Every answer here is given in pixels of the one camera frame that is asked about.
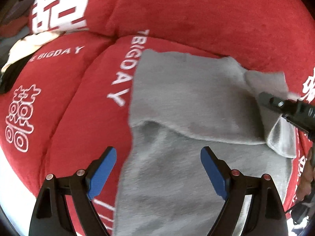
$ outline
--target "silver screw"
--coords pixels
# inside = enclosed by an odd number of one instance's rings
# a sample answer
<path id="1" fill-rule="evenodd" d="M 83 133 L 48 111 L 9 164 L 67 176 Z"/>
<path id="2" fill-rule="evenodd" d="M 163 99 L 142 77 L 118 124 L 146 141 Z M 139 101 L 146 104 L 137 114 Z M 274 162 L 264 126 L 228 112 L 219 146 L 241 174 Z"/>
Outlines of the silver screw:
<path id="1" fill-rule="evenodd" d="M 263 177 L 264 177 L 265 180 L 270 180 L 271 179 L 271 176 L 269 174 L 264 174 Z"/>
<path id="2" fill-rule="evenodd" d="M 233 176 L 239 176 L 240 175 L 239 170 L 232 170 L 232 175 Z"/>
<path id="3" fill-rule="evenodd" d="M 53 179 L 53 177 L 54 177 L 53 174 L 48 174 L 48 175 L 46 176 L 46 179 L 47 179 L 47 180 L 51 180 L 51 179 Z"/>
<path id="4" fill-rule="evenodd" d="M 84 173 L 85 173 L 84 170 L 78 170 L 78 171 L 77 171 L 77 175 L 78 175 L 78 176 L 83 176 Z"/>

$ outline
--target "gray towel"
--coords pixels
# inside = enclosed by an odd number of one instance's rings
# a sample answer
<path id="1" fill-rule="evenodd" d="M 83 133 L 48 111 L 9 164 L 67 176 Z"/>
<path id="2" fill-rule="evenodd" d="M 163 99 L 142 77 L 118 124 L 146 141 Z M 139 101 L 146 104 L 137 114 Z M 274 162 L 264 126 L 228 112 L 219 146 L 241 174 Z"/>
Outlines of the gray towel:
<path id="1" fill-rule="evenodd" d="M 201 164 L 204 146 L 245 175 L 271 174 L 284 200 L 295 135 L 279 115 L 261 118 L 255 97 L 262 81 L 273 85 L 261 91 L 286 95 L 283 74 L 250 72 L 230 57 L 142 54 L 130 105 L 133 148 L 119 182 L 114 235 L 207 235 L 224 202 Z M 247 198 L 244 213 L 248 204 Z"/>

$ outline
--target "red quilt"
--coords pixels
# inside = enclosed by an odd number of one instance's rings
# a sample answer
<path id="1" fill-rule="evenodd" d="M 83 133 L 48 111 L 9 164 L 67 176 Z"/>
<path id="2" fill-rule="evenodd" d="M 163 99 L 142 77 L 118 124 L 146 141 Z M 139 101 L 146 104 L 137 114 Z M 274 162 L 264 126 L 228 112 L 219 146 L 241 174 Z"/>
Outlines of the red quilt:
<path id="1" fill-rule="evenodd" d="M 284 71 L 290 91 L 315 97 L 315 23 L 300 0 L 37 0 L 30 27 L 88 31 L 43 46 L 0 97 L 1 148 L 37 195 L 47 174 L 71 175 L 114 146 L 117 163 L 94 200 L 109 232 L 131 148 L 132 77 L 144 49 L 232 56 L 250 70 Z M 302 134 L 297 139 L 285 209 L 309 148 Z"/>

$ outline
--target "blue rubber pad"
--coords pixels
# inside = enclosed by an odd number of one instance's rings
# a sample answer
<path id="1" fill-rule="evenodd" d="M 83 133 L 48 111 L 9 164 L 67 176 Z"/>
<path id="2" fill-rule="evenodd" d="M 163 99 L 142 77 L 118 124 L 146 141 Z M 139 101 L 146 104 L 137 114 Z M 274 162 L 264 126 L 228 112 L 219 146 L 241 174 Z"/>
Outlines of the blue rubber pad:
<path id="1" fill-rule="evenodd" d="M 216 194 L 221 196 L 224 200 L 227 200 L 228 192 L 226 191 L 226 181 L 205 148 L 201 149 L 200 158 Z"/>
<path id="2" fill-rule="evenodd" d="M 95 196 L 99 195 L 102 191 L 111 170 L 113 169 L 117 160 L 117 152 L 112 148 L 99 168 L 96 170 L 90 182 L 90 190 L 88 191 L 88 198 L 92 200 Z"/>

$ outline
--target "brown object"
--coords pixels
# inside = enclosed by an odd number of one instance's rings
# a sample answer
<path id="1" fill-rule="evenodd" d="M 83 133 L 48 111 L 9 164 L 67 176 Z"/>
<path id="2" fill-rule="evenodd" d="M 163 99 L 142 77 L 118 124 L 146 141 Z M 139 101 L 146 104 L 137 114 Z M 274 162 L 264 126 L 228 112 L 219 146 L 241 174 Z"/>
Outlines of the brown object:
<path id="1" fill-rule="evenodd" d="M 0 26 L 0 37 L 9 38 L 16 36 L 21 29 L 28 23 L 28 17 L 21 16 L 15 20 L 12 20 L 6 25 Z"/>

